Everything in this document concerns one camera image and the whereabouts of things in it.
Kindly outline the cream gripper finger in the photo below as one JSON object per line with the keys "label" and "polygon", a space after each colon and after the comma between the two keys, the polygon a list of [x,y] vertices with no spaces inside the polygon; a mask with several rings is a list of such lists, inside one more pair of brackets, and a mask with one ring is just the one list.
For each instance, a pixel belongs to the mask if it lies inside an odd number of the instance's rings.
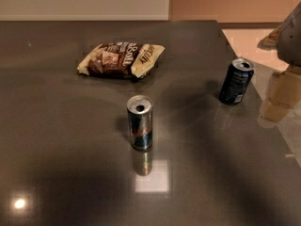
{"label": "cream gripper finger", "polygon": [[289,65],[283,72],[273,72],[268,83],[260,115],[279,122],[301,101],[301,67]]}

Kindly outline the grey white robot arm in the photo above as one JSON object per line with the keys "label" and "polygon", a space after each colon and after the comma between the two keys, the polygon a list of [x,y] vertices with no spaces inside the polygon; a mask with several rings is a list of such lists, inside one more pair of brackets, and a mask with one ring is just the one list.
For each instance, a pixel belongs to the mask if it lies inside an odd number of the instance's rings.
{"label": "grey white robot arm", "polygon": [[301,101],[301,3],[283,21],[277,37],[277,57],[288,64],[282,73],[272,73],[260,115],[281,121]]}

